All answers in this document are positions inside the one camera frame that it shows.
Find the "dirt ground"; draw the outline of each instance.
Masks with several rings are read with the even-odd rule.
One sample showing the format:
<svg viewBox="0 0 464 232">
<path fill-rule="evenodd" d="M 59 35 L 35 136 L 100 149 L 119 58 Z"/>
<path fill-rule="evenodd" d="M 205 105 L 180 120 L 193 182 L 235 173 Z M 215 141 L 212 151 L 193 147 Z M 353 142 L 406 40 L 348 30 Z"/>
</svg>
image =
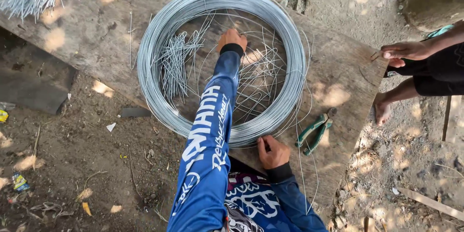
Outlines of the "dirt ground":
<svg viewBox="0 0 464 232">
<path fill-rule="evenodd" d="M 278 1 L 373 47 L 424 37 L 407 26 L 397 0 Z M 385 79 L 380 91 L 404 79 Z M 135 105 L 90 76 L 79 73 L 70 93 L 60 115 L 16 107 L 0 124 L 0 229 L 16 231 L 25 222 L 26 231 L 35 232 L 165 231 L 167 223 L 160 216 L 168 218 L 171 210 L 185 139 L 154 117 L 119 118 L 123 107 Z M 441 141 L 445 104 L 446 98 L 395 103 L 391 120 L 382 128 L 375 126 L 371 112 L 333 206 L 315 207 L 332 231 L 362 231 L 366 216 L 376 220 L 380 231 L 386 224 L 389 232 L 452 232 L 464 225 L 392 192 L 403 187 L 432 199 L 438 194 L 445 205 L 463 210 L 464 178 L 457 171 L 464 169 L 458 160 L 464 157 L 464 133 L 455 144 Z M 114 122 L 109 132 L 106 126 Z M 149 162 L 144 153 L 150 149 L 154 157 Z M 31 186 L 26 193 L 18 195 L 5 186 L 15 171 Z M 99 171 L 106 173 L 92 176 Z M 82 191 L 92 216 L 77 200 Z M 57 204 L 55 210 L 19 206 L 44 202 Z M 56 217 L 61 209 L 73 215 Z"/>
</svg>

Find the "blue long-sleeve shirt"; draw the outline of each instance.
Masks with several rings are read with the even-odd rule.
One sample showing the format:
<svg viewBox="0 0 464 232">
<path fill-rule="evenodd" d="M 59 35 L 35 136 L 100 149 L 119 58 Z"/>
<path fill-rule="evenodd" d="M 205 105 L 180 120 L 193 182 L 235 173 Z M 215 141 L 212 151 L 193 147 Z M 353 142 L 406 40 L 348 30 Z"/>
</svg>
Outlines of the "blue long-sleeve shirt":
<svg viewBox="0 0 464 232">
<path fill-rule="evenodd" d="M 244 226 L 265 232 L 327 231 L 312 209 L 306 214 L 309 203 L 293 175 L 274 184 L 244 181 L 227 190 L 228 142 L 243 51 L 227 44 L 220 54 L 182 153 L 167 231 L 220 231 L 225 226 L 230 231 Z M 249 220 L 237 217 L 237 211 Z"/>
</svg>

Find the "hand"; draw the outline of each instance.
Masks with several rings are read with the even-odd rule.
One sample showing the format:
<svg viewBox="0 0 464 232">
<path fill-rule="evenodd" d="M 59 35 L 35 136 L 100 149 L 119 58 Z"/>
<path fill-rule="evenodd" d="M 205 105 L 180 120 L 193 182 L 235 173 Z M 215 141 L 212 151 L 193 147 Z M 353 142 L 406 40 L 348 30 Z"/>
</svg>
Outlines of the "hand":
<svg viewBox="0 0 464 232">
<path fill-rule="evenodd" d="M 240 45 L 243 48 L 243 52 L 245 52 L 245 49 L 247 48 L 247 37 L 245 35 L 240 35 L 239 32 L 235 29 L 228 29 L 224 34 L 221 35 L 221 38 L 219 39 L 219 42 L 217 43 L 217 48 L 216 50 L 218 52 L 221 51 L 221 48 L 224 45 L 235 43 Z"/>
<path fill-rule="evenodd" d="M 391 62 L 393 67 L 404 66 L 404 61 L 400 61 L 402 57 L 410 60 L 423 60 L 433 54 L 427 41 L 384 45 L 380 50 L 383 52 L 384 58 L 395 59 Z"/>
<path fill-rule="evenodd" d="M 274 139 L 271 135 L 258 138 L 259 159 L 264 169 L 277 168 L 289 162 L 290 148 Z"/>
</svg>

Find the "wooden plank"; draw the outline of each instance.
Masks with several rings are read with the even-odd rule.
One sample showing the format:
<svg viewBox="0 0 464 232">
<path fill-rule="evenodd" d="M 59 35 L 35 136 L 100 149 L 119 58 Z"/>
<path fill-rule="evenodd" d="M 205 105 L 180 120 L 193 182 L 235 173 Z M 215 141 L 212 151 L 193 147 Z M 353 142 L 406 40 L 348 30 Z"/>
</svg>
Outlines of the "wooden plank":
<svg viewBox="0 0 464 232">
<path fill-rule="evenodd" d="M 414 199 L 417 202 L 420 202 L 422 204 L 425 204 L 433 209 L 436 209 L 440 212 L 443 212 L 445 214 L 450 215 L 451 217 L 457 218 L 459 220 L 464 221 L 464 212 L 455 210 L 452 207 L 449 207 L 447 205 L 444 205 L 442 203 L 439 203 L 431 198 L 428 198 L 424 195 L 421 195 L 417 192 L 414 192 L 412 190 L 409 190 L 407 188 L 397 188 L 401 193 L 403 193 L 404 196 Z"/>
<path fill-rule="evenodd" d="M 132 28 L 137 28 L 132 33 L 132 52 L 135 54 L 151 14 L 156 14 L 169 1 L 63 0 L 65 9 L 57 6 L 53 16 L 43 15 L 37 23 L 31 17 L 22 23 L 20 19 L 8 20 L 7 15 L 1 14 L 0 26 L 75 68 L 100 78 L 107 86 L 137 104 L 145 105 L 136 70 L 129 68 L 129 11 L 133 11 Z M 314 153 L 316 166 L 311 157 L 299 155 L 298 149 L 293 146 L 296 129 L 287 130 L 278 139 L 292 148 L 290 164 L 300 181 L 301 190 L 304 177 L 309 198 L 316 191 L 317 168 L 319 184 L 316 202 L 328 206 L 332 204 L 335 189 L 377 93 L 386 61 L 377 59 L 371 62 L 373 48 L 330 30 L 307 16 L 294 11 L 290 11 L 290 16 L 308 36 L 310 46 L 314 46 L 307 75 L 312 94 L 304 91 L 301 111 L 304 114 L 312 109 L 301 127 L 304 128 L 330 107 L 336 106 L 338 113 L 325 140 Z M 215 32 L 215 39 L 220 33 Z M 261 168 L 255 148 L 232 149 L 230 153 L 253 168 Z"/>
<path fill-rule="evenodd" d="M 448 96 L 444 116 L 443 141 L 455 143 L 461 116 L 461 95 Z"/>
</svg>

